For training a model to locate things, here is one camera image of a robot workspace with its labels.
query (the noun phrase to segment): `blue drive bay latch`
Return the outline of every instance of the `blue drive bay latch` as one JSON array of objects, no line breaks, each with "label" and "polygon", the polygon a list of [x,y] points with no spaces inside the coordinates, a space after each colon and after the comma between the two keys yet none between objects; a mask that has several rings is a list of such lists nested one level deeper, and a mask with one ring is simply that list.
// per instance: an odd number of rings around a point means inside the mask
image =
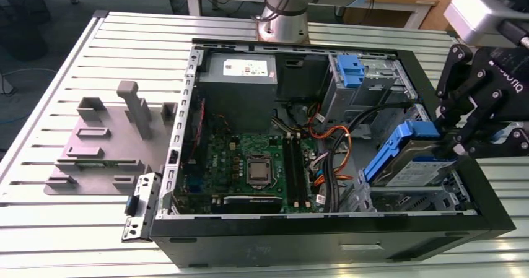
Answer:
[{"label": "blue drive bay latch", "polygon": [[337,55],[336,67],[343,77],[343,86],[356,88],[364,77],[364,67],[355,55]]}]

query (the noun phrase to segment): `cable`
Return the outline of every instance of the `cable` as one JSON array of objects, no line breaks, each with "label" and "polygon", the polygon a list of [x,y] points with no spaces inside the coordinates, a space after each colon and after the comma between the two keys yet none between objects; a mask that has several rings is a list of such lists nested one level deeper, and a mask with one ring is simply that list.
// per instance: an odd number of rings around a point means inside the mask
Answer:
[{"label": "cable", "polygon": [[53,72],[57,73],[57,71],[52,70],[52,69],[40,69],[40,68],[34,68],[34,69],[17,69],[14,71],[10,71],[5,74],[2,74],[2,72],[0,71],[0,78],[1,78],[1,94],[6,97],[11,97],[17,91],[15,87],[13,87],[13,90],[10,91],[10,93],[5,93],[5,76],[15,74],[17,72],[25,72],[25,71],[46,71],[46,72]]},{"label": "cable", "polygon": [[57,71],[52,70],[52,69],[40,69],[40,68],[34,68],[34,69],[17,69],[15,71],[11,72],[6,72],[5,74],[1,74],[3,77],[7,75],[11,75],[17,72],[25,72],[25,71],[46,71],[46,72],[53,72],[57,73]]},{"label": "cable", "polygon": [[30,115],[30,113],[25,114],[25,115],[21,116],[21,117],[17,117],[17,118],[14,118],[14,119],[11,119],[11,120],[0,121],[0,125],[17,122],[18,120],[25,119],[26,117],[29,117],[29,115]]},{"label": "cable", "polygon": [[365,22],[368,16],[371,15],[372,9],[374,9],[374,0],[369,0],[369,5],[367,6],[367,10],[364,11],[363,18],[361,18],[360,22],[356,23],[357,25],[361,25],[363,22]]},{"label": "cable", "polygon": [[257,22],[269,22],[272,21],[277,16],[279,12],[283,12],[287,5],[288,5],[289,0],[280,0],[277,3],[277,8],[272,10],[272,13],[267,17],[255,17],[252,16],[252,19]]},{"label": "cable", "polygon": [[241,7],[241,5],[244,4],[244,2],[245,2],[245,1],[241,1],[241,2],[240,2],[239,7],[237,7],[231,13],[228,13],[221,7],[216,7],[216,8],[219,8],[219,10],[224,12],[224,15],[225,15],[227,17],[229,17],[229,16],[233,15],[236,12],[239,12],[240,7]]},{"label": "cable", "polygon": [[217,4],[227,4],[228,2],[231,2],[231,1],[220,2],[220,1],[216,0],[216,3],[217,3]]}]

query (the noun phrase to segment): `motherboard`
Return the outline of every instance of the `motherboard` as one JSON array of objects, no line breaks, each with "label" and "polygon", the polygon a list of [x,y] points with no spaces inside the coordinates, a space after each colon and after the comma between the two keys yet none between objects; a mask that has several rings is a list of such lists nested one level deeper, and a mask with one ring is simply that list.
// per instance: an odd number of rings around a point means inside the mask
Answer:
[{"label": "motherboard", "polygon": [[313,151],[311,139],[289,134],[211,135],[204,170],[185,176],[176,202],[190,214],[315,212]]}]

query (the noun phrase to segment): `black cable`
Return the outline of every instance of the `black cable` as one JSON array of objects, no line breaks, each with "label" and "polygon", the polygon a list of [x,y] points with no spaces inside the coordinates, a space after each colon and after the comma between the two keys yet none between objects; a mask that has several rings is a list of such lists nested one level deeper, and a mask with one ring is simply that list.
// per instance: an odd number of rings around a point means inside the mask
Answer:
[{"label": "black cable", "polygon": [[367,6],[367,10],[364,11],[363,18],[361,18],[360,22],[357,23],[357,25],[361,25],[363,22],[367,21],[367,18],[371,15],[372,9],[374,9],[374,0],[369,0],[369,5]]},{"label": "black cable", "polygon": [[245,2],[245,1],[241,1],[241,2],[240,2],[237,9],[233,10],[231,13],[228,13],[221,7],[217,7],[217,9],[219,9],[220,11],[223,11],[223,13],[224,13],[224,15],[225,15],[227,17],[229,17],[229,16],[233,15],[236,12],[239,12],[240,7],[241,7],[241,5],[244,4],[244,2]]},{"label": "black cable", "polygon": [[279,12],[284,11],[284,9],[285,9],[285,7],[288,5],[288,2],[289,2],[289,0],[280,0],[279,4],[277,4],[277,8],[272,9],[272,13],[267,17],[259,17],[257,18],[257,17],[252,16],[252,19],[255,21],[257,21],[257,22],[269,22],[269,21],[272,21],[279,16]]},{"label": "black cable", "polygon": [[231,1],[224,1],[224,2],[220,2],[220,1],[217,1],[217,0],[216,0],[216,3],[217,3],[217,4],[227,4],[228,2],[231,2]]}]

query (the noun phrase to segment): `open computer tower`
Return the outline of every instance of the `open computer tower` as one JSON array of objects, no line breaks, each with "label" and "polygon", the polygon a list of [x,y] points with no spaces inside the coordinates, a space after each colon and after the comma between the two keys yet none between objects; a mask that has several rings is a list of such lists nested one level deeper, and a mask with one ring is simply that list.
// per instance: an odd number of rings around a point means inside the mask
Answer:
[{"label": "open computer tower", "polygon": [[[178,267],[426,259],[514,229],[476,162],[423,184],[369,186],[359,170],[436,98],[410,51],[193,40],[162,173],[141,176],[122,241]],[[341,143],[339,208],[325,210],[321,133],[386,103]]]}]

